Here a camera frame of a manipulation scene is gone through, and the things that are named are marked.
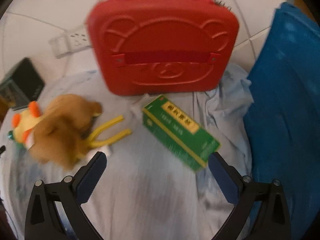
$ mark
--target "blue gripper pad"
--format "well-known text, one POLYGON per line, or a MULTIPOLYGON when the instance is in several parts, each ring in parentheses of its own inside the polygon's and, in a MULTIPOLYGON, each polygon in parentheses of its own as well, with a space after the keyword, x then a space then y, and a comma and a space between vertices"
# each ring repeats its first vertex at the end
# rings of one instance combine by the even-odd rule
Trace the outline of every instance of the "blue gripper pad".
POLYGON ((239 201, 239 187, 227 172, 230 166, 216 153, 209 156, 208 166, 226 200, 236 205, 239 201))
POLYGON ((76 173, 74 183, 76 183, 75 193, 78 204, 87 203, 106 166, 106 155, 103 152, 97 152, 90 162, 76 173))
POLYGON ((283 3, 248 79, 254 103, 244 117, 255 181, 279 179, 292 240, 320 209, 320 28, 283 3))

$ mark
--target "power strip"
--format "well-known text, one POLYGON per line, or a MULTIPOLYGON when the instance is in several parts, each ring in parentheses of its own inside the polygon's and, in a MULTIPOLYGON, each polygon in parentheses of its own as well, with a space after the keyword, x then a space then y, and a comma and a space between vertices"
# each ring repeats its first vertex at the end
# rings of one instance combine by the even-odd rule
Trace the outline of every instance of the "power strip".
POLYGON ((91 47, 85 25, 65 31, 62 35, 49 40, 49 43, 56 58, 62 58, 91 47))

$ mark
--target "green box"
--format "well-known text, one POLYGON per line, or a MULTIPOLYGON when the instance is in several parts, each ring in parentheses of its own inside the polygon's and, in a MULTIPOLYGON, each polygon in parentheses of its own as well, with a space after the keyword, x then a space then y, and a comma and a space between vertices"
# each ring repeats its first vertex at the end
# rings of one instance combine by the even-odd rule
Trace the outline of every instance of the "green box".
POLYGON ((217 139, 163 95, 142 111, 144 126, 193 171, 206 167, 209 155, 220 147, 217 139))

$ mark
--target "black box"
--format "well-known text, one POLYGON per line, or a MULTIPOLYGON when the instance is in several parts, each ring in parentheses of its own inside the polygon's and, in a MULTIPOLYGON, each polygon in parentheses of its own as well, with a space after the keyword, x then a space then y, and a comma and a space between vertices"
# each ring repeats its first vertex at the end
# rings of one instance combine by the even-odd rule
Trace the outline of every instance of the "black box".
POLYGON ((31 60, 24 58, 5 75, 0 84, 0 96, 9 107, 17 110, 36 101, 44 85, 31 60))

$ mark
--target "light blue bedsheet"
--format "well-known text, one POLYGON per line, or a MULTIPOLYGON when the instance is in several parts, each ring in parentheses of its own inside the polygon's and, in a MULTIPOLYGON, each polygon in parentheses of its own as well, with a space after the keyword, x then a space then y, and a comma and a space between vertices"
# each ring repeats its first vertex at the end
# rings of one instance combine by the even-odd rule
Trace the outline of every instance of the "light blue bedsheet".
MULTIPOLYGON (((210 92, 169 94, 168 97, 202 124, 221 143, 220 154, 242 174, 251 173, 251 152, 242 121, 252 102, 247 73, 230 64, 217 89, 210 92)), ((82 208, 104 239, 209 240, 222 226, 233 205, 227 203, 209 169, 194 174, 153 137, 130 113, 140 96, 111 94, 98 72, 81 73, 47 85, 39 104, 45 108, 57 95, 75 93, 103 104, 104 112, 94 127, 120 114, 125 121, 105 131, 106 138, 124 128, 133 134, 111 146, 106 171, 88 203, 82 208)), ((6 137, 9 111, 0 131, 6 152, 0 158, 0 192, 22 240, 29 196, 36 180, 61 181, 73 175, 52 163, 40 165, 6 137)), ((67 219, 58 206, 68 231, 67 219)), ((247 233, 245 226, 241 237, 247 233)))

